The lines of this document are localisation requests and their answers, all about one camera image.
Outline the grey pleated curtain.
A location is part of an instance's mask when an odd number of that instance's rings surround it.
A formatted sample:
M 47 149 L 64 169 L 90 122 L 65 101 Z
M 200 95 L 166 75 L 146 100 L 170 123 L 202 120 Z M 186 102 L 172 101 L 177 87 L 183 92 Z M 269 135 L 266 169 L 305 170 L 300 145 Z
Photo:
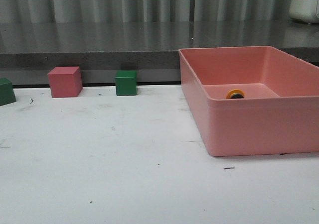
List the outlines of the grey pleated curtain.
M 0 0 L 2 23 L 287 19 L 291 0 Z

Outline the yellow mushroom push button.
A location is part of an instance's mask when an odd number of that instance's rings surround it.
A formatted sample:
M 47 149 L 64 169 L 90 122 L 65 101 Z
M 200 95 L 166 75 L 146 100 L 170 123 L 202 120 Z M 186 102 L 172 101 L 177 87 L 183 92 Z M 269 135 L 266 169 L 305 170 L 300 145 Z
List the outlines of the yellow mushroom push button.
M 226 99 L 244 99 L 244 98 L 245 98 L 245 94 L 240 89 L 230 90 L 226 95 Z

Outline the white appliance in background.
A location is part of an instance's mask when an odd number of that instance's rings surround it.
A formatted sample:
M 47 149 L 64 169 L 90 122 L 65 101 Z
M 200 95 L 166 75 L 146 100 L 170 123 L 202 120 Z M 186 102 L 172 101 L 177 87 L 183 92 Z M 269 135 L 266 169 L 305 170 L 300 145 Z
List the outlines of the white appliance in background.
M 291 0 L 289 17 L 305 23 L 318 23 L 319 0 Z

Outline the dark grey counter shelf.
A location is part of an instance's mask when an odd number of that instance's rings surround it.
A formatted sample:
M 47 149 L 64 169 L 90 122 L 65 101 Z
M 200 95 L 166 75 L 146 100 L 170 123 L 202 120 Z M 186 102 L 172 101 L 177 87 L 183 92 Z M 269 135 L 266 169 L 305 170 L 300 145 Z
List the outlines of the dark grey counter shelf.
M 78 66 L 87 86 L 136 70 L 140 84 L 179 84 L 182 48 L 268 45 L 319 62 L 319 26 L 292 20 L 124 23 L 3 23 L 0 75 L 46 87 L 57 66 Z

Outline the pink cube block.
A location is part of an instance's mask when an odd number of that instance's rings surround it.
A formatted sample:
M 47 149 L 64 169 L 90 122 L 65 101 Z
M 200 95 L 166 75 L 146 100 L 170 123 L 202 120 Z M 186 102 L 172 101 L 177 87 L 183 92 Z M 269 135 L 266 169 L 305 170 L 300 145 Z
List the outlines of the pink cube block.
M 48 74 L 53 98 L 77 97 L 83 89 L 80 67 L 55 67 Z

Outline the green cube block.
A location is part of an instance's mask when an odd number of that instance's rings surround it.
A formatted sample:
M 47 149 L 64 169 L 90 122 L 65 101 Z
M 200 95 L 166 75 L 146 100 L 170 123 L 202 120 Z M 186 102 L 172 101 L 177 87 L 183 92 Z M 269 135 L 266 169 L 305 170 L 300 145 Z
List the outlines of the green cube block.
M 133 70 L 121 70 L 116 73 L 116 95 L 136 96 L 137 95 L 137 72 Z

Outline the pink plastic bin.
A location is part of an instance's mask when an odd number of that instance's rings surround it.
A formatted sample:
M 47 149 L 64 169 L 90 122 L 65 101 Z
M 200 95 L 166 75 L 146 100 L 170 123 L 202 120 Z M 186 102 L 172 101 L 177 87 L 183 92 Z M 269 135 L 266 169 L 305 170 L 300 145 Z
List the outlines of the pink plastic bin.
M 180 49 L 181 87 L 212 156 L 317 152 L 319 69 L 271 46 Z M 226 99 L 240 89 L 244 99 Z

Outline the green block at left edge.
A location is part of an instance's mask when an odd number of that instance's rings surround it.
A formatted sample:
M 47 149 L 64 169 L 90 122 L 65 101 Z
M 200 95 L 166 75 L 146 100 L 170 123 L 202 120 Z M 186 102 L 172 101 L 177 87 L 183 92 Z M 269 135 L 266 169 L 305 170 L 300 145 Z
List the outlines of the green block at left edge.
M 0 105 L 7 105 L 16 102 L 12 82 L 7 78 L 0 79 Z

